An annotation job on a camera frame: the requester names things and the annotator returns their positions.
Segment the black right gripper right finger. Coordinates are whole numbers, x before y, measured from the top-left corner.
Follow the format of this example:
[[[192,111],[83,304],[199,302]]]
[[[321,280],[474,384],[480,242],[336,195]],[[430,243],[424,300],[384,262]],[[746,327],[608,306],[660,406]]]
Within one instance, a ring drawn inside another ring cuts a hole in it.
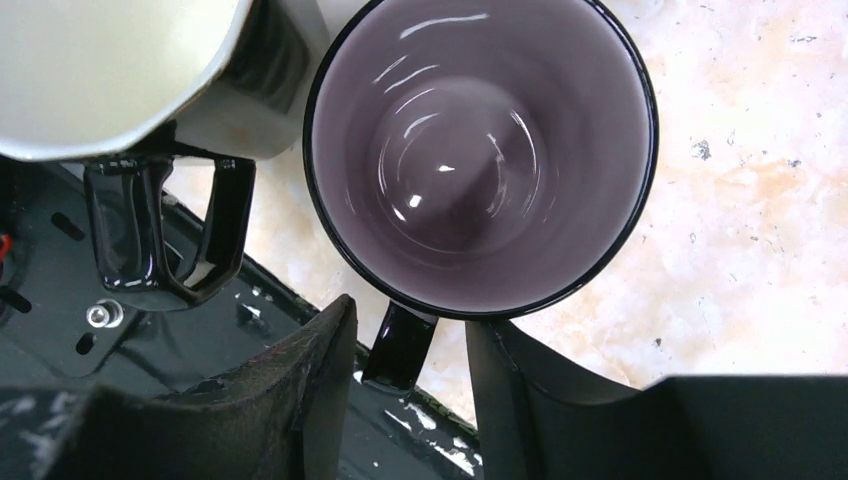
[[[843,479],[843,376],[596,374],[513,323],[466,341],[489,479]]]

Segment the purple mug black handle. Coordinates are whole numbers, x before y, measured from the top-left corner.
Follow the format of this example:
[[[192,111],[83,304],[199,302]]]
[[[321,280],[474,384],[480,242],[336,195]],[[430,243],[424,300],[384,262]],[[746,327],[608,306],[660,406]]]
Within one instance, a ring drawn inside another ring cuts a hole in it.
[[[647,67],[599,1],[370,1],[312,85],[318,218],[387,296],[362,382],[404,396],[436,324],[510,320],[622,248],[658,163]]]

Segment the cream mug black handle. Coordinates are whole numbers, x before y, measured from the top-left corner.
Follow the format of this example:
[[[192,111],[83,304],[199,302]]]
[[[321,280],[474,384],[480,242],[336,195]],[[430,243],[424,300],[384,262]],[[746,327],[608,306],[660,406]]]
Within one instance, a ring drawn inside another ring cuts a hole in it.
[[[5,1],[1,153],[74,162],[103,286],[146,311],[192,308],[239,272],[256,165],[301,135],[329,33],[315,1]],[[192,263],[170,263],[163,187],[214,165]]]

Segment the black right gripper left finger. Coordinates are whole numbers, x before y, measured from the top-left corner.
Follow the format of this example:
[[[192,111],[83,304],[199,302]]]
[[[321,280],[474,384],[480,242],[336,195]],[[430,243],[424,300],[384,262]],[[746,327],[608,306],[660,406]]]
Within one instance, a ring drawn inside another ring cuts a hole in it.
[[[356,350],[341,295],[264,352],[175,394],[1,390],[5,479],[332,479]]]

